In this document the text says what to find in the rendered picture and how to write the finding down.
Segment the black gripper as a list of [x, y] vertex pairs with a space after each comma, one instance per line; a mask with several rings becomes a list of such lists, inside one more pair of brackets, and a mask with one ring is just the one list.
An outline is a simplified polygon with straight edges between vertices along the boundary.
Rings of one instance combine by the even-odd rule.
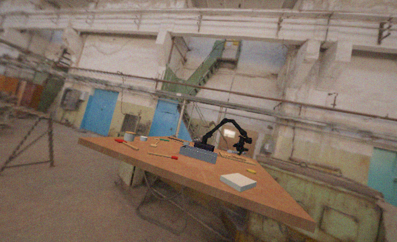
[[239, 143], [241, 143], [242, 144], [242, 147], [236, 147], [236, 149], [237, 149], [237, 151], [239, 151], [240, 153], [238, 153], [238, 155], [240, 156], [244, 151], [249, 151], [247, 148], [244, 148], [244, 145], [245, 145], [245, 143], [243, 143], [243, 142], [240, 142], [239, 141]]

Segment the beige flat rectangular block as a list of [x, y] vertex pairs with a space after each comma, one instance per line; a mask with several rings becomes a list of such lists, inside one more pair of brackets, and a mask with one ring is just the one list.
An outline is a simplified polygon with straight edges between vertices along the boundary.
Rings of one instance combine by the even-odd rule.
[[256, 187], [257, 181], [241, 175], [239, 173], [221, 175], [220, 181], [226, 183], [227, 185], [233, 187], [239, 192]]

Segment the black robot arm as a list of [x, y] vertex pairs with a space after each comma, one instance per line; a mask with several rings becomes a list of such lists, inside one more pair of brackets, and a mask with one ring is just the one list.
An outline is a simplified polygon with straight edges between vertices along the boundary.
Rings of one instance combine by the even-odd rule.
[[[212, 134], [218, 128], [220, 128], [222, 125], [226, 124], [227, 122], [231, 122], [239, 130], [239, 132], [241, 134], [241, 135], [239, 135], [240, 142], [243, 142], [243, 143], [246, 142], [246, 143], [252, 144], [252, 138], [248, 138], [247, 132], [245, 130], [243, 130], [234, 119], [232, 120], [232, 119], [227, 119], [227, 118], [222, 119], [222, 121], [216, 127], [214, 127], [214, 129], [212, 129], [211, 131], [206, 133], [206, 135], [203, 136], [203, 139], [202, 139], [201, 143], [204, 144], [204, 145], [207, 145], [207, 139], [209, 137], [211, 137]], [[235, 147], [242, 147], [242, 144], [241, 143], [236, 143], [236, 144], [234, 144], [234, 146]]]

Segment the grey rectangular roasting tin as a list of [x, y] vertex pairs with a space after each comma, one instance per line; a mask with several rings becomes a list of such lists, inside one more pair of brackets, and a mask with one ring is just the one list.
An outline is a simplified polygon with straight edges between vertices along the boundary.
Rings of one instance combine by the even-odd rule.
[[204, 149], [199, 149], [189, 145], [184, 145], [180, 147], [179, 154], [192, 157], [195, 159], [199, 159], [201, 161], [206, 161], [212, 164], [216, 164], [217, 155], [218, 155], [218, 153], [206, 151]]

